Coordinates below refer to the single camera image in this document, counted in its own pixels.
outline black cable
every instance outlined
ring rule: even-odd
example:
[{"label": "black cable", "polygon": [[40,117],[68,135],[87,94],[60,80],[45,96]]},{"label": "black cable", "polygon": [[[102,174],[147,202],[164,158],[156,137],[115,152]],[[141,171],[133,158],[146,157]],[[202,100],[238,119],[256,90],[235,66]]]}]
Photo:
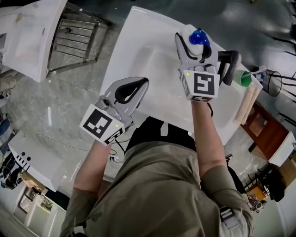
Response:
[{"label": "black cable", "polygon": [[294,51],[295,51],[295,54],[296,54],[296,44],[294,43],[294,37],[292,35],[292,26],[294,24],[294,19],[292,17],[292,14],[291,14],[291,4],[293,4],[292,2],[289,1],[289,15],[290,15],[290,18],[291,18],[291,29],[290,29],[290,35],[291,35],[291,38],[292,38],[292,41],[293,41],[293,45],[294,45]]},{"label": "black cable", "polygon": [[296,84],[289,84],[289,83],[283,83],[285,86],[291,86],[291,87],[296,87]]},{"label": "black cable", "polygon": [[120,143],[115,139],[115,142],[119,145],[119,147],[121,148],[121,150],[125,153],[125,150],[123,149],[123,147],[120,145]]},{"label": "black cable", "polygon": [[289,80],[292,80],[292,81],[296,81],[296,78],[293,78],[295,76],[295,73],[293,74],[292,77],[289,77],[289,76],[279,76],[279,75],[273,75],[273,77],[280,77],[280,78],[284,78],[284,79],[289,79]]},{"label": "black cable", "polygon": [[112,156],[115,156],[117,154],[117,152],[114,149],[111,149],[111,150],[114,151],[115,154],[111,154],[111,153],[109,153],[109,154],[112,155]]},{"label": "black cable", "polygon": [[[294,19],[292,18],[292,14],[291,14],[291,3],[289,4],[289,14],[290,14],[290,17],[291,17],[291,20],[292,20],[292,26],[293,26],[293,24],[294,24]],[[292,29],[290,30],[290,35],[291,35],[291,38],[292,38],[292,40],[293,40],[293,42],[294,42],[294,38],[293,38],[293,35],[292,35]],[[296,56],[296,45],[294,44],[294,50],[295,50],[295,54],[294,54],[294,56]]]},{"label": "black cable", "polygon": [[213,109],[212,109],[212,106],[210,105],[210,103],[207,103],[208,104],[208,107],[210,108],[210,110],[211,110],[211,117],[213,117]]},{"label": "black cable", "polygon": [[130,139],[125,140],[125,141],[120,141],[119,143],[125,143],[125,142],[128,142]]},{"label": "black cable", "polygon": [[296,46],[296,43],[294,43],[294,42],[292,42],[290,40],[280,39],[280,38],[277,38],[277,37],[272,37],[272,38],[275,39],[275,40],[281,41],[281,42],[292,44],[292,45],[294,45],[294,47]]},{"label": "black cable", "polygon": [[6,92],[5,92],[6,97],[7,97],[8,95],[11,95],[11,90],[14,89],[14,88],[15,88],[15,86],[6,90]]},{"label": "black cable", "polygon": [[289,124],[292,124],[294,127],[296,127],[296,124],[294,124],[292,121],[285,118],[285,121],[287,121]]},{"label": "black cable", "polygon": [[293,55],[293,56],[296,56],[296,54],[293,54],[293,53],[291,53],[291,52],[289,52],[289,51],[285,51],[287,54],[291,54],[291,55]]},{"label": "black cable", "polygon": [[285,90],[285,92],[287,92],[287,93],[289,93],[290,95],[293,95],[294,97],[296,97],[296,94],[293,94],[293,93],[290,92],[290,91]]},{"label": "black cable", "polygon": [[295,74],[296,74],[296,71],[295,71],[295,73],[292,75],[292,79],[291,79],[291,80],[295,80],[295,79],[294,79]]},{"label": "black cable", "polygon": [[279,115],[283,116],[285,119],[290,120],[294,126],[296,125],[296,121],[288,117],[287,115],[284,115],[283,113],[279,113]]},{"label": "black cable", "polygon": [[114,161],[115,163],[123,163],[123,161],[116,161],[116,160],[114,160],[115,158],[114,157],[108,157],[108,162],[110,162],[110,161]]}]

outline person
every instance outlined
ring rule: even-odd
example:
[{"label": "person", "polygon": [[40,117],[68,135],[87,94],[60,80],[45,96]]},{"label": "person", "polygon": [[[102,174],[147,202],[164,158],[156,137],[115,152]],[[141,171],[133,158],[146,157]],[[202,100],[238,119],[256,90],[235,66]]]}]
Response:
[{"label": "person", "polygon": [[147,118],[115,180],[98,197],[110,146],[95,141],[74,180],[62,224],[68,236],[249,236],[252,216],[228,171],[204,102],[191,102],[194,139]]},{"label": "person", "polygon": [[13,169],[15,165],[15,159],[12,155],[12,152],[5,158],[4,162],[2,163],[0,167],[0,178],[6,178],[10,171]]},{"label": "person", "polygon": [[6,142],[4,142],[1,146],[0,146],[0,151],[2,153],[2,155],[4,156],[6,154],[7,151],[9,151],[9,146],[8,146],[8,143],[15,137],[15,133],[12,132],[10,135],[9,135],[9,138]]},{"label": "person", "polygon": [[22,167],[16,168],[12,173],[8,176],[8,178],[5,180],[5,184],[7,188],[13,188],[16,185],[16,182],[18,180],[19,173],[22,171]]},{"label": "person", "polygon": [[31,188],[35,193],[41,194],[45,190],[46,186],[34,178],[31,174],[24,171],[21,178],[28,188]]},{"label": "person", "polygon": [[8,118],[4,119],[0,124],[0,136],[2,136],[6,132],[9,126],[10,126],[9,119]]},{"label": "person", "polygon": [[233,178],[236,190],[240,192],[240,194],[242,195],[245,202],[248,202],[247,192],[245,191],[245,188],[244,188],[242,182],[240,181],[239,177],[236,175],[235,171],[228,165],[228,163],[232,157],[233,157],[232,154],[229,154],[225,157],[226,163],[227,163],[227,169],[228,169],[231,177]]},{"label": "person", "polygon": [[6,184],[3,183],[2,181],[1,181],[1,187],[2,187],[2,188],[7,188]]}]

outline marble floor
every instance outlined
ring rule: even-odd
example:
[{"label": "marble floor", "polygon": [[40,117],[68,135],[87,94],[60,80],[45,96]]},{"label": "marble floor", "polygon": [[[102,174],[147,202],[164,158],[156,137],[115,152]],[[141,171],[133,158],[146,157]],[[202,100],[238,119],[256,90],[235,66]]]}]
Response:
[{"label": "marble floor", "polygon": [[[43,145],[63,160],[64,177],[59,191],[70,195],[77,170],[84,161],[93,138],[79,128],[89,104],[96,103],[100,87],[108,66],[112,50],[120,33],[120,27],[107,30],[99,60],[95,64],[73,69],[37,83],[23,77],[11,90],[8,104],[3,109],[8,113],[12,129],[22,130],[39,144]],[[53,54],[54,63],[74,61],[58,52]],[[146,119],[146,115],[135,112],[135,125],[123,134],[118,141],[128,140],[135,128]],[[121,143],[125,149],[128,142]],[[232,153],[229,165],[239,178],[247,181],[247,174],[254,174],[266,161],[251,155],[248,147],[250,137],[239,127],[225,146],[225,153]],[[123,161],[123,152],[117,144],[112,152]],[[122,163],[110,161],[105,170],[105,179],[112,181]]]}]

